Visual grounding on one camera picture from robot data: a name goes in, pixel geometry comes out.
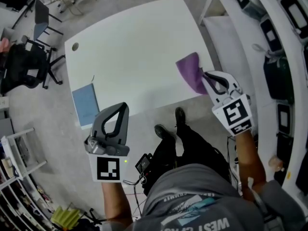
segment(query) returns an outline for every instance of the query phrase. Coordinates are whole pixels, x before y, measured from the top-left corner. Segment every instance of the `concrete floor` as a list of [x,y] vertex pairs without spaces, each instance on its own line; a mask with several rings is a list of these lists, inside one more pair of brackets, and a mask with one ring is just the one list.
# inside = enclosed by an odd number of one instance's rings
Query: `concrete floor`
[[[59,14],[57,4],[50,5],[50,13],[63,20],[59,23],[51,19],[51,27],[64,33],[60,36],[51,33],[42,35],[45,41],[59,50],[56,56],[64,53],[64,42],[90,25],[133,6],[153,0],[78,0],[77,5],[83,11],[83,16],[73,16],[68,10]],[[185,0],[195,20],[201,14],[206,0]],[[22,35],[33,36],[34,13],[29,13],[17,26],[15,39]],[[219,69],[211,40],[204,28],[200,28],[214,65]],[[49,89],[39,85],[35,89],[20,86],[10,93],[10,116],[15,131],[35,128],[35,134],[30,137],[32,150],[39,160],[46,159],[48,164],[33,173],[36,182],[41,185],[52,200],[67,207],[70,202],[77,208],[88,210],[91,207],[100,215],[104,215],[103,195],[99,183],[91,178],[90,165],[85,153],[83,141],[88,131],[79,127],[71,90],[68,83],[65,62],[62,61],[53,68],[63,85],[58,86],[49,82]],[[144,153],[154,153],[160,142],[154,133],[154,125],[164,124],[175,131],[174,109],[182,106],[187,112],[188,124],[199,132],[224,155],[227,153],[226,140],[228,133],[211,112],[212,102],[209,97],[201,96],[181,103],[149,110],[145,113],[130,117],[127,145],[130,147],[130,165],[127,180],[136,181],[138,178],[135,164]],[[177,141],[177,153],[183,152],[180,140]],[[128,195],[132,211],[136,208],[133,188],[124,188]],[[145,199],[142,188],[137,187],[139,202]]]

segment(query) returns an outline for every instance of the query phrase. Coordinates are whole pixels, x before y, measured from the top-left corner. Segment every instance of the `person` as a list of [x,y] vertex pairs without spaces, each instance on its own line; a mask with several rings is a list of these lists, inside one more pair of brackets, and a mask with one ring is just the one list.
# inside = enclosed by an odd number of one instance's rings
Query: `person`
[[276,181],[266,182],[250,131],[235,137],[241,197],[231,185],[223,155],[186,124],[182,108],[176,109],[175,117],[177,135],[184,147],[182,157],[176,157],[175,136],[156,125],[155,132],[162,141],[150,163],[151,173],[146,176],[147,200],[141,218],[132,222],[120,183],[102,183],[109,220],[103,225],[104,231],[263,231],[266,217],[256,203],[258,197],[272,216],[279,217],[284,230],[304,227],[305,216],[293,198]]

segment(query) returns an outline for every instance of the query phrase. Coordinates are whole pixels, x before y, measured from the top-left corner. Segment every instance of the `black pants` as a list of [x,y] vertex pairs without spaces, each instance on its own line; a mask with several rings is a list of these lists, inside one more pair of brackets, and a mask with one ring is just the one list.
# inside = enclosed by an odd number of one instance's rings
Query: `black pants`
[[160,142],[150,164],[151,172],[147,176],[147,182],[142,186],[145,195],[164,173],[187,164],[208,166],[230,182],[228,163],[219,150],[211,146],[187,125],[179,125],[177,135],[183,142],[183,155],[177,157],[173,137],[167,137]]

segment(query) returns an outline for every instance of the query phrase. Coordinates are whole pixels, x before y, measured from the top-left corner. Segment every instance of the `black shoe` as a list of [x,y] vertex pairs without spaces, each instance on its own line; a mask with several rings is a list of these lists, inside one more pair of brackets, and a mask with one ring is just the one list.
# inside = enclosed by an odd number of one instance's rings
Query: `black shoe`
[[175,109],[174,115],[177,121],[177,126],[180,124],[185,124],[186,115],[185,115],[184,110],[181,107],[178,107]]
[[162,140],[167,137],[173,137],[175,139],[175,136],[173,133],[169,132],[163,125],[158,124],[154,127],[155,133],[158,137],[160,137]]

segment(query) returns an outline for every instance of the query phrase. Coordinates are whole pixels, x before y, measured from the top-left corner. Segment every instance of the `table hole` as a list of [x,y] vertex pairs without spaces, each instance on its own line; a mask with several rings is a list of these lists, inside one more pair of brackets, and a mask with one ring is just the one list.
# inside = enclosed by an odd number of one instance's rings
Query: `table hole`
[[77,51],[78,47],[79,47],[79,44],[78,44],[78,43],[75,43],[75,44],[73,44],[73,46],[72,46],[72,50],[73,50],[73,51]]

